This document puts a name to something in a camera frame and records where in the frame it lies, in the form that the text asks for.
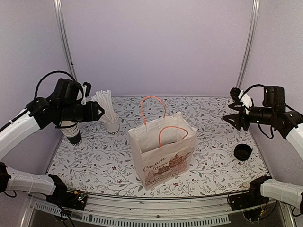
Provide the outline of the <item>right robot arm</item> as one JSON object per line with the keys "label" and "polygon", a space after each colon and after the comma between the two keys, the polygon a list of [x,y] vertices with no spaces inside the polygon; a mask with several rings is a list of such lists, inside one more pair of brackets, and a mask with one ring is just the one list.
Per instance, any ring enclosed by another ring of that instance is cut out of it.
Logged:
{"label": "right robot arm", "polygon": [[[246,90],[234,87],[230,91],[233,103],[229,108],[235,113],[223,116],[223,120],[237,130],[249,129],[252,123],[258,127],[270,126],[270,131],[277,131],[290,146],[303,156],[303,115],[285,102],[285,90],[281,86],[265,86],[263,88],[262,106],[255,106],[248,92],[257,87],[252,85]],[[275,199],[297,208],[303,213],[302,186],[285,183],[264,175],[250,182],[247,193],[229,196],[228,203],[232,210],[242,210],[259,206]]]}

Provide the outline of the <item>paper takeout bag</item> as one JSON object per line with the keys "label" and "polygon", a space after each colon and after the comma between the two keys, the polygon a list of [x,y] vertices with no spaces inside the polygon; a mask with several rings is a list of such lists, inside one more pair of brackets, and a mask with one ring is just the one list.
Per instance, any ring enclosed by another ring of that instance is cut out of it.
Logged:
{"label": "paper takeout bag", "polygon": [[146,190],[188,170],[197,133],[181,112],[128,130],[134,166]]}

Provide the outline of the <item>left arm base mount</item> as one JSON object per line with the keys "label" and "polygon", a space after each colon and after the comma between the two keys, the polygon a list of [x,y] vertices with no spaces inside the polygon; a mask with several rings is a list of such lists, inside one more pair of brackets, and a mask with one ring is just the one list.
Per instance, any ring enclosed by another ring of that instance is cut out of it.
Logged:
{"label": "left arm base mount", "polygon": [[84,210],[87,203],[87,194],[81,190],[73,192],[58,190],[52,195],[46,196],[46,201],[59,208],[71,208],[75,210]]}

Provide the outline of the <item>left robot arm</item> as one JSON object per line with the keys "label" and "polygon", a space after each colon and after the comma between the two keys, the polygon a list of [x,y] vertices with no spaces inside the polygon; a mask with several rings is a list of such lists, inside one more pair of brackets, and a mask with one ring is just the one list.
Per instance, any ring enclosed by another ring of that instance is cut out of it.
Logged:
{"label": "left robot arm", "polygon": [[[78,123],[98,121],[105,113],[96,101],[87,101],[91,85],[60,78],[48,98],[35,96],[20,113],[0,130],[0,157],[4,158],[30,135],[54,124],[73,145],[81,142]],[[19,172],[0,164],[0,191],[24,191],[45,195],[51,202],[67,205],[70,194],[56,175],[35,175]]]}

